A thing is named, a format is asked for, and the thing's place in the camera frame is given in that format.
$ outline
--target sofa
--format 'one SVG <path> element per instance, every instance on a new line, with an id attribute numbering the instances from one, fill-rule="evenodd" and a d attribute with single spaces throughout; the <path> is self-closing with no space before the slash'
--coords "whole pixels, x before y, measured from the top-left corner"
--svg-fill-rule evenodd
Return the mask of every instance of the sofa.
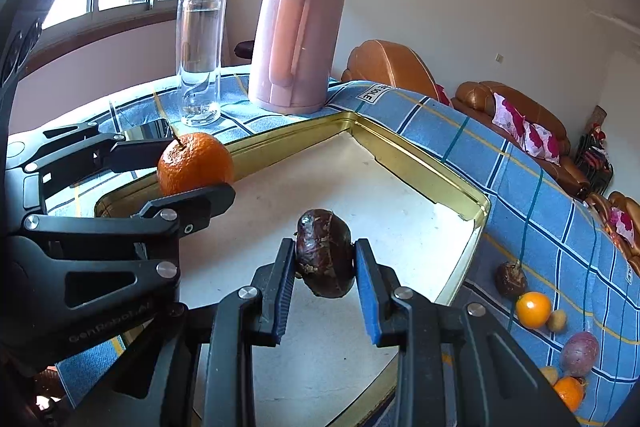
<path id="1" fill-rule="evenodd" d="M 632 198 L 626 197 L 622 192 L 614 190 L 609 198 L 604 198 L 597 192 L 592 192 L 585 199 L 586 203 L 593 208 L 602 222 L 604 230 L 612 238 L 614 244 L 623 253 L 627 262 L 633 270 L 640 276 L 640 204 Z M 629 244 L 626 239 L 618 235 L 614 227 L 610 224 L 611 209 L 616 206 L 626 212 L 631 218 L 634 229 L 634 243 Z"/>
<path id="2" fill-rule="evenodd" d="M 528 121 L 537 123 L 554 134 L 560 146 L 560 165 L 540 158 L 532 159 L 545 169 L 567 194 L 583 200 L 590 191 L 589 181 L 569 158 L 571 143 L 566 136 L 564 125 L 545 107 L 513 87 L 505 86 L 500 82 L 465 82 L 460 84 L 451 103 L 458 111 L 479 121 L 517 145 L 516 140 L 507 131 L 492 123 L 495 116 L 494 93 L 505 97 Z"/>
<path id="3" fill-rule="evenodd" d="M 396 42 L 365 41 L 351 51 L 341 81 L 370 80 L 430 96 L 439 102 L 436 82 L 422 59 L 407 46 Z"/>

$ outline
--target tablecloth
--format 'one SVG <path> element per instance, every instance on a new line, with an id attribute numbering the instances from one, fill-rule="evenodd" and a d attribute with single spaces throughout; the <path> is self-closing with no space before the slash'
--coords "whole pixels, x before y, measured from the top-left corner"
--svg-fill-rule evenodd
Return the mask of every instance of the tablecloth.
<path id="1" fill-rule="evenodd" d="M 333 85 L 325 107 L 304 116 L 262 110 L 247 99 L 247 66 L 226 68 L 222 118 L 206 128 L 231 142 L 274 127 L 342 110 L 356 111 L 395 131 L 442 161 L 490 199 L 490 217 L 456 304 L 482 302 L 510 329 L 539 367 L 558 367 L 564 343 L 577 331 L 591 331 L 600 356 L 587 376 L 586 396 L 577 410 L 584 425 L 604 425 L 640 376 L 640 280 L 622 254 L 578 201 L 567 196 L 537 163 L 482 124 L 432 100 L 402 89 L 375 93 L 363 80 Z M 78 108 L 47 126 L 97 121 L 103 132 L 118 132 L 168 118 L 179 134 L 179 79 L 170 77 L 132 87 Z M 92 217 L 105 192 L 146 171 L 107 173 L 65 189 L 47 200 L 50 214 Z M 561 333 L 521 327 L 512 304 L 495 290 L 493 273 L 506 260 L 521 259 L 530 290 L 546 294 L 563 309 Z M 117 339 L 59 364 L 68 395 L 77 403 L 122 352 Z M 379 425 L 391 425 L 390 416 Z"/>

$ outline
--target pink kettle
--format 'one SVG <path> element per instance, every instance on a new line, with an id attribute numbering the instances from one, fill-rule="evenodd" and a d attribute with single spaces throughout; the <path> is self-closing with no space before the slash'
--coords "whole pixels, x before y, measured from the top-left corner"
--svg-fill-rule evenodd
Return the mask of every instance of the pink kettle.
<path id="1" fill-rule="evenodd" d="M 262 0 L 249 100 L 282 114 L 320 109 L 344 0 Z"/>

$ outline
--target tablecloth label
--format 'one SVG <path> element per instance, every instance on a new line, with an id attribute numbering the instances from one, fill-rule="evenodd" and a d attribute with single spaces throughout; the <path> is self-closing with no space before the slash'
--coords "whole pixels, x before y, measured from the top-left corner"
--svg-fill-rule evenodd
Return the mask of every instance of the tablecloth label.
<path id="1" fill-rule="evenodd" d="M 385 84 L 375 84 L 369 87 L 365 92 L 359 94 L 356 98 L 367 103 L 377 103 L 380 97 L 389 89 L 394 89 L 394 87 L 385 86 Z"/>

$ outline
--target tray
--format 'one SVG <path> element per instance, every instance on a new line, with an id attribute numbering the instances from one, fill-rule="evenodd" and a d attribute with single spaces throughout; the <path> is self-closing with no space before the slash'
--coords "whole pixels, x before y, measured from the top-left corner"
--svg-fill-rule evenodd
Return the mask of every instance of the tray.
<path id="1" fill-rule="evenodd" d="M 354 239 L 368 237 L 376 259 L 402 284 L 438 303 L 453 300 L 490 204 L 432 156 L 352 112 L 227 148 L 236 202 L 180 242 L 180 300 L 187 306 L 219 301 L 250 281 L 257 266 L 273 261 L 280 239 L 292 236 L 297 217 L 314 207 L 334 210 Z M 150 174 L 102 197 L 95 216 L 129 216 L 158 196 Z M 318 299 L 297 282 L 282 345 L 254 348 L 258 425 L 362 425 L 395 389 L 395 353 L 370 345 L 356 289 L 342 299 Z M 202 375 L 198 381 L 196 411 Z"/>

